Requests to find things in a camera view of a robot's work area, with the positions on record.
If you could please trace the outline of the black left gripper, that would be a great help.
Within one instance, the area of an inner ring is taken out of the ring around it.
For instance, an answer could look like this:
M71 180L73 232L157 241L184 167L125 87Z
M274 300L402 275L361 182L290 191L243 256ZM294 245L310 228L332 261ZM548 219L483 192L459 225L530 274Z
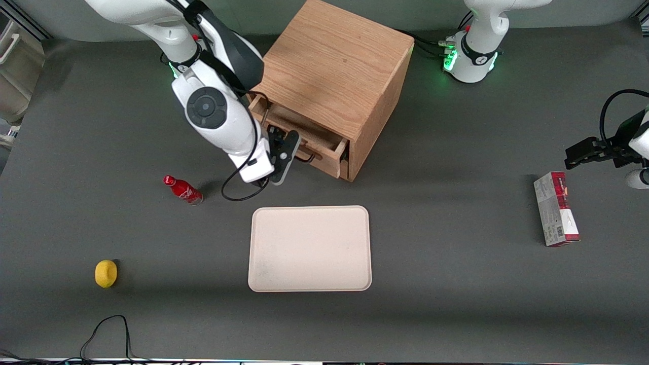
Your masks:
M639 131L645 114L646 111L640 111L626 119L619 125L615 135L612 138L607 138L610 148L612 148L612 155L614 156L612 161L615 168L623 168L630 164L639 164L643 168L647 167L647 159L629 146L631 139ZM567 148L565 154L565 168L568 170L589 162L603 162L610 159L605 143L596 137L582 139L582 141Z

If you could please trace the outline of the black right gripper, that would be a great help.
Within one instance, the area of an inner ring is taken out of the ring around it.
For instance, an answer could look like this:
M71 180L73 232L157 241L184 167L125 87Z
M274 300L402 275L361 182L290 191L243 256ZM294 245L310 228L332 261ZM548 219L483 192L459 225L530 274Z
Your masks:
M288 133L275 126L267 127L267 137L269 139L270 159L274 166L278 166L282 161L288 161L291 155L291 141Z

